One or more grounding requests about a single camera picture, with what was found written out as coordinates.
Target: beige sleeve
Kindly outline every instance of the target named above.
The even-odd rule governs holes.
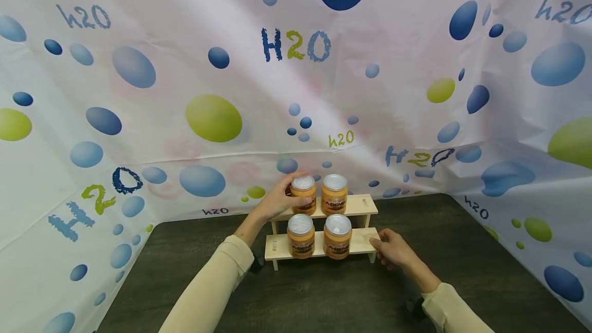
[[[440,283],[435,291],[422,295],[421,306],[438,333],[493,333],[451,285]]]
[[[159,333],[213,332],[253,260],[245,242],[235,235],[226,238],[183,291]]]

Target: green dot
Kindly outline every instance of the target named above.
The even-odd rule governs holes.
[[[27,138],[32,128],[31,120],[23,112],[0,108],[0,139],[16,142]]]
[[[548,242],[553,238],[549,225],[537,217],[527,217],[524,220],[524,228],[532,238],[539,242]]]
[[[231,141],[243,129],[243,119],[236,107],[212,94],[192,99],[186,107],[186,119],[195,134],[210,142]]]

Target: jar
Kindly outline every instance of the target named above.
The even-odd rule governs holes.
[[[288,239],[293,258],[309,258],[315,251],[315,226],[310,216],[297,213],[288,220]]]
[[[324,233],[325,254],[335,260],[346,258],[352,241],[352,222],[349,218],[339,214],[327,217]]]
[[[323,179],[321,210],[325,215],[344,213],[347,203],[347,179],[338,174]]]
[[[299,207],[292,207],[293,213],[305,213],[312,215],[317,209],[317,186],[315,179],[312,176],[301,176],[292,180],[291,185],[292,197],[309,197],[312,202]]]

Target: green circle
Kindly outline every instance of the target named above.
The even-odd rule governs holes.
[[[0,139],[16,142],[27,138],[32,128],[31,120],[23,112],[0,108]]]
[[[232,103],[212,94],[196,96],[186,107],[187,123],[200,138],[223,143],[243,129],[241,114]]]
[[[524,220],[524,228],[526,232],[539,242],[548,242],[553,238],[553,233],[549,224],[538,217],[527,217]]]
[[[454,80],[448,78],[438,79],[430,85],[425,95],[432,103],[442,103],[452,96],[454,87]]]

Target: printed backdrop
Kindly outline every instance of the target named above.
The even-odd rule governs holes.
[[[592,329],[592,0],[0,12],[3,332],[93,332],[156,225],[296,170],[451,194]]]

